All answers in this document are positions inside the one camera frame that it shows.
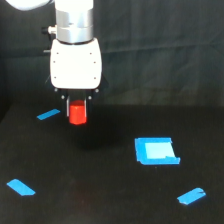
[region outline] blue square marker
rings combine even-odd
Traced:
[[[51,110],[51,111],[49,111],[47,113],[44,113],[44,114],[41,114],[41,115],[37,116],[37,118],[39,120],[44,120],[44,119],[49,118],[51,116],[54,116],[54,115],[56,115],[58,113],[60,113],[60,111],[57,110],[57,109],[54,109],[54,110]]]
[[[143,165],[179,164],[171,145],[171,138],[135,139],[137,161]]]
[[[16,191],[21,196],[28,196],[28,195],[34,195],[35,191],[27,187],[25,184],[23,184],[21,181],[14,179],[7,183],[7,185],[12,188],[14,191]]]
[[[206,193],[201,188],[195,188],[194,190],[178,197],[177,199],[181,204],[189,205],[194,201],[204,197]]]

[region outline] blue tape piece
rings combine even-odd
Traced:
[[[165,159],[166,157],[175,157],[171,143],[156,142],[145,143],[148,159]]]
[[[172,143],[171,138],[138,138],[141,143]]]
[[[27,196],[27,195],[34,195],[35,191],[27,187],[25,184],[23,184],[21,181],[14,179],[7,183],[7,185],[12,188],[14,191],[16,191],[21,196]]]
[[[192,202],[206,196],[206,193],[201,188],[195,188],[194,190],[178,197],[177,199],[181,204],[189,205]]]
[[[151,142],[172,142],[171,138],[140,138],[135,139],[135,150],[136,150],[136,157],[137,161],[143,165],[177,165],[180,164],[180,158],[177,157],[166,157],[162,159],[148,159],[146,153],[145,143],[148,143],[148,140]]]
[[[41,115],[37,116],[37,118],[38,118],[39,120],[44,120],[44,119],[46,119],[46,118],[48,118],[48,117],[51,117],[51,116],[53,116],[53,115],[55,115],[55,114],[58,114],[58,113],[60,113],[60,111],[57,110],[57,109],[54,109],[54,110],[51,110],[51,111],[49,111],[49,112],[47,112],[47,113],[44,113],[44,114],[41,114]]]

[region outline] blue tape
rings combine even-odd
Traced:
[[[178,197],[177,199],[181,204],[189,205],[192,202],[206,196],[206,193],[201,188],[195,188],[194,190]]]
[[[21,196],[27,196],[27,195],[34,195],[35,191],[27,187],[25,184],[23,184],[21,181],[14,179],[7,183],[7,185],[12,188],[14,191],[16,191]]]
[[[156,142],[145,143],[148,159],[165,159],[166,157],[175,157],[171,143]]]
[[[167,143],[171,138],[139,138],[135,139],[135,149],[137,161],[143,165],[177,165],[180,164],[180,158],[165,157],[162,159],[148,159],[145,143]]]
[[[172,143],[171,138],[138,138],[141,143]]]
[[[44,120],[44,119],[46,119],[46,118],[48,118],[48,117],[51,117],[51,116],[53,116],[53,115],[55,115],[55,114],[58,114],[58,113],[60,113],[60,111],[57,110],[57,109],[54,109],[54,110],[51,110],[51,111],[49,111],[49,112],[47,112],[47,113],[44,113],[44,114],[41,114],[41,115],[37,116],[37,118],[38,118],[39,120]]]

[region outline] red block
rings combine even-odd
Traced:
[[[85,101],[76,100],[70,103],[69,122],[75,125],[81,125],[87,122]]]

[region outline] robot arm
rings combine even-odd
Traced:
[[[21,11],[29,11],[54,2],[54,0],[6,0],[6,1],[12,7]]]
[[[93,0],[6,0],[18,10],[28,11],[55,2],[56,25],[48,27],[56,39],[51,47],[51,83],[65,94],[66,115],[70,123],[86,122],[89,101],[99,92],[102,78],[102,58],[98,40],[93,34]],[[68,90],[84,90],[85,110],[77,121],[78,105],[70,103]]]

